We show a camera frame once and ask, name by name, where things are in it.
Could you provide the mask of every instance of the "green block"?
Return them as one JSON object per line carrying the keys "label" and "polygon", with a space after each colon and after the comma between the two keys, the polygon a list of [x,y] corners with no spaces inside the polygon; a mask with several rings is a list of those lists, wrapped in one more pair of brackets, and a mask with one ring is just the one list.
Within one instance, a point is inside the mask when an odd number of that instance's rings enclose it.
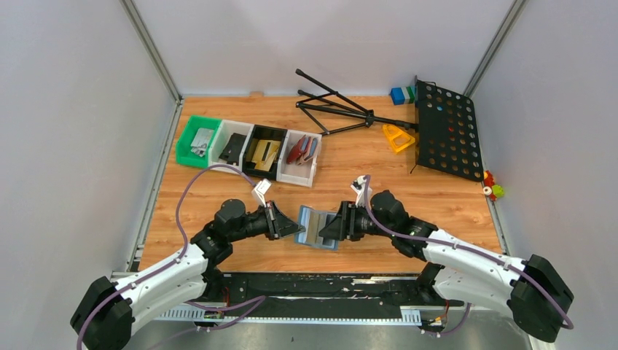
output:
{"label": "green block", "polygon": [[499,184],[495,184],[491,187],[491,191],[496,198],[504,197],[504,188]]}

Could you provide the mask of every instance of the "yellow object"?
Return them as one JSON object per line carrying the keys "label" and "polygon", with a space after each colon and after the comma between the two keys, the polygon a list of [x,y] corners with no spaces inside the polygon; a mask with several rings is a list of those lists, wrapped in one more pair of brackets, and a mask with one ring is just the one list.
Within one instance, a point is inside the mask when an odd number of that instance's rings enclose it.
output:
{"label": "yellow object", "polygon": [[416,142],[414,137],[395,125],[382,125],[382,131],[395,153],[403,151]]}
{"label": "yellow object", "polygon": [[281,141],[259,140],[252,159],[252,162],[255,163],[255,169],[269,171],[275,161],[280,144]]}

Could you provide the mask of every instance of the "gray metal part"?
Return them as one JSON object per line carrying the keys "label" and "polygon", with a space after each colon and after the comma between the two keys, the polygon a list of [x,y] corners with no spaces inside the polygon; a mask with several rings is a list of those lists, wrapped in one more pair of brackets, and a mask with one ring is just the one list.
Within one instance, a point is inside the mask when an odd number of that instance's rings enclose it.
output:
{"label": "gray metal part", "polygon": [[[450,326],[463,312],[449,313]],[[127,350],[144,350],[182,330],[190,322],[150,322],[135,334]],[[512,321],[494,311],[473,311],[463,328],[453,335],[435,339],[421,335],[417,327],[323,325],[323,324],[237,324],[226,330],[190,333],[162,345],[159,350],[251,349],[457,349],[526,350],[528,337]]]}

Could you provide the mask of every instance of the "yellow plastic piece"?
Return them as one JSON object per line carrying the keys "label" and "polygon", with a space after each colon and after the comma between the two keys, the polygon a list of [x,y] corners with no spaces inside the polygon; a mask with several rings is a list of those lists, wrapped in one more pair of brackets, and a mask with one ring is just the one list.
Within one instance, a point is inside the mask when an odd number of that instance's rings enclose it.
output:
{"label": "yellow plastic piece", "polygon": [[395,125],[382,125],[382,131],[395,153],[403,151],[416,142],[414,137]]}

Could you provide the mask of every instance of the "wooden tabletop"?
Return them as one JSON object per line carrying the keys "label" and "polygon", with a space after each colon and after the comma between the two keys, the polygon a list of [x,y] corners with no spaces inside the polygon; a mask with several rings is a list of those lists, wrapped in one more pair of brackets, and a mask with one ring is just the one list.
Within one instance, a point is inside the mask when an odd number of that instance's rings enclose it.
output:
{"label": "wooden tabletop", "polygon": [[[355,102],[374,109],[375,114],[413,121],[414,107],[393,106],[386,97],[356,97]],[[321,130],[294,107],[298,97],[205,97],[187,98],[180,116],[174,145],[191,115],[270,125],[319,133]],[[323,114],[314,115],[327,128],[339,128],[358,120]],[[485,196],[479,183],[414,166],[414,147],[398,155],[388,145],[382,125],[325,136],[318,158],[313,188],[273,182],[267,199],[291,218],[301,205],[337,211],[341,201],[354,201],[350,183],[358,176],[372,175],[374,193],[390,190],[410,215],[433,222],[454,236],[483,248],[500,252]],[[176,204],[188,181],[199,171],[176,164],[172,146],[163,183],[154,209],[140,269],[143,270],[182,247],[176,226]],[[251,188],[240,176],[209,171],[193,184],[181,208],[181,223],[189,237],[213,219],[221,203],[229,198],[245,202],[247,210],[257,208]],[[365,236],[357,242],[344,241],[336,252],[294,243],[289,237],[268,241],[264,236],[233,244],[234,254],[219,268],[222,271],[273,272],[418,272],[425,265],[400,255],[387,238]]]}

